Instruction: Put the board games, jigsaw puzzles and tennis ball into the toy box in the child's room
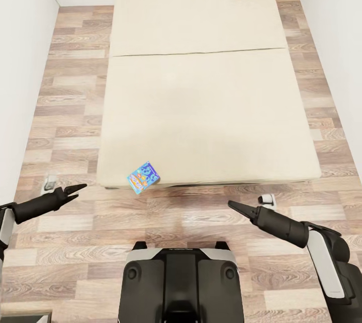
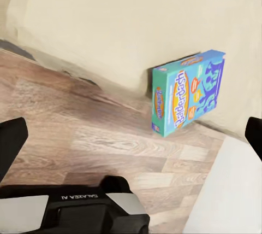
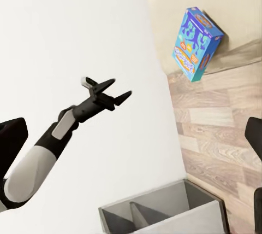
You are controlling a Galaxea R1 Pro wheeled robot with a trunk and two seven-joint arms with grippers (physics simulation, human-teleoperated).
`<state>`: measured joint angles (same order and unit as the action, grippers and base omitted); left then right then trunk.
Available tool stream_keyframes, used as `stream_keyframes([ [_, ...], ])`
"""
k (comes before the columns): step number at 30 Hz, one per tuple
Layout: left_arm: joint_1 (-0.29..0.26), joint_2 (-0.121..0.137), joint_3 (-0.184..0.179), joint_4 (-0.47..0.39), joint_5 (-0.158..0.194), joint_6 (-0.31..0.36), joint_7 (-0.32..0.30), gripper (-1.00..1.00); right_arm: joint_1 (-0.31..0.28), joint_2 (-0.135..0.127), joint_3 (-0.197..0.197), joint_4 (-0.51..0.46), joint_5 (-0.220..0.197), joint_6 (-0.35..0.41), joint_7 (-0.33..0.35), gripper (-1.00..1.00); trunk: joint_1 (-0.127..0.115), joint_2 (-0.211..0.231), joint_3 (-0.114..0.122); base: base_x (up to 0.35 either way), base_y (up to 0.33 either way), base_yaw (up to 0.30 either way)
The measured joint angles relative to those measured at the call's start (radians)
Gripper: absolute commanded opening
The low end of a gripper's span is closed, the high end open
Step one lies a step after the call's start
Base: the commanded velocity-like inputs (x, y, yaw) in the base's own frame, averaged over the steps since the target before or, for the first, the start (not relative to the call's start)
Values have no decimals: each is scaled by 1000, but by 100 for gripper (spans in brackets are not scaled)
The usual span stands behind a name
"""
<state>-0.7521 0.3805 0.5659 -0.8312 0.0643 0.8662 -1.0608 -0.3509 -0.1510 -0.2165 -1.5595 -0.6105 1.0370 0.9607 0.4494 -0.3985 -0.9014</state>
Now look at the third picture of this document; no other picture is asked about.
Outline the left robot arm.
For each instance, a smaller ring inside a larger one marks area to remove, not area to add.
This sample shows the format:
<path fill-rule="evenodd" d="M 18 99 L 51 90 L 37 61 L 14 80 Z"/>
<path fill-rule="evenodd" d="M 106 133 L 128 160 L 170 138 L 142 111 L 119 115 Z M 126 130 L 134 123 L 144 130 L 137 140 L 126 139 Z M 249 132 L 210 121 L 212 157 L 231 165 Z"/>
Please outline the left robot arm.
<path fill-rule="evenodd" d="M 25 205 L 39 190 L 54 164 L 71 139 L 79 123 L 84 123 L 107 108 L 112 112 L 132 95 L 128 91 L 114 98 L 103 92 L 115 79 L 100 83 L 90 77 L 81 77 L 81 86 L 90 90 L 90 97 L 78 106 L 72 105 L 58 115 L 57 122 L 49 126 L 45 133 L 22 160 L 11 170 L 8 179 L 0 182 L 0 213 Z"/>

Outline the board game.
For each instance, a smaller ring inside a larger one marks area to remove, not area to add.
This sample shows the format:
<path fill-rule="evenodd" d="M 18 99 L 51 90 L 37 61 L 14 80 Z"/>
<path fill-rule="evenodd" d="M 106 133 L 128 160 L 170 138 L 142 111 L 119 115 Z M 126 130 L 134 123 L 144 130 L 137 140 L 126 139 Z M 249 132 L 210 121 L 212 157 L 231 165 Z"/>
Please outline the board game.
<path fill-rule="evenodd" d="M 191 83 L 201 79 L 223 36 L 199 8 L 186 9 L 172 55 Z"/>

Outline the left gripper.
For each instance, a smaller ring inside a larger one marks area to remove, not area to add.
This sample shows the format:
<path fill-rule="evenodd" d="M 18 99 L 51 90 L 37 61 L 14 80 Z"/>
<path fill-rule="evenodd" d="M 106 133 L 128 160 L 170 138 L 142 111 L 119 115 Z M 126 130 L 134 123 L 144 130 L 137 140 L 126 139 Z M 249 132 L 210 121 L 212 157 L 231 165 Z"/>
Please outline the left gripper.
<path fill-rule="evenodd" d="M 115 110 L 115 106 L 119 107 L 132 95 L 132 91 L 128 91 L 117 98 L 104 95 L 104 90 L 106 90 L 114 82 L 115 79 L 110 79 L 104 83 L 100 83 L 99 85 L 93 85 L 91 89 L 89 89 L 90 97 L 81 103 L 81 109 L 87 117 L 92 118 L 105 108 L 113 112 Z"/>

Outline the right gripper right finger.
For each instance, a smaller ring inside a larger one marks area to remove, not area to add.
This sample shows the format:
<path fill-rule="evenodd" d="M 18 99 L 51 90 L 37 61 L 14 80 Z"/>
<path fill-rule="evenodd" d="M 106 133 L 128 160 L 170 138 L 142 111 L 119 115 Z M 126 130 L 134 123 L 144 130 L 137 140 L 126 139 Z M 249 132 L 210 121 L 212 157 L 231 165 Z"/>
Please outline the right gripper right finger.
<path fill-rule="evenodd" d="M 245 130 L 245 138 L 262 160 L 262 119 L 250 117 Z"/>

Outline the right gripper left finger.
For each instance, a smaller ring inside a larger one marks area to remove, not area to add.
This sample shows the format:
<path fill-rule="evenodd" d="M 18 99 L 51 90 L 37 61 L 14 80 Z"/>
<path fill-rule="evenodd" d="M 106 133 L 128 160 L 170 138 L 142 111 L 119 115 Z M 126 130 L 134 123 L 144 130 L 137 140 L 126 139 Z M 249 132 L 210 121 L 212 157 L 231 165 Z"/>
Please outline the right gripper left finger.
<path fill-rule="evenodd" d="M 28 138 L 23 117 L 0 122 L 0 182 Z"/>

